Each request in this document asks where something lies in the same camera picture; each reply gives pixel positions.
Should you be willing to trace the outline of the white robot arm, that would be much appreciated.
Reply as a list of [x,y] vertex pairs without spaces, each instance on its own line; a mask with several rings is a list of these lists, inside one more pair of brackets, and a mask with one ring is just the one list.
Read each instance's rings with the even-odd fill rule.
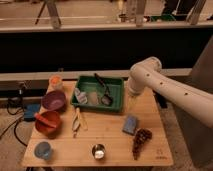
[[149,87],[213,129],[213,94],[170,79],[160,73],[161,69],[157,57],[135,63],[127,81],[129,92],[138,96]]

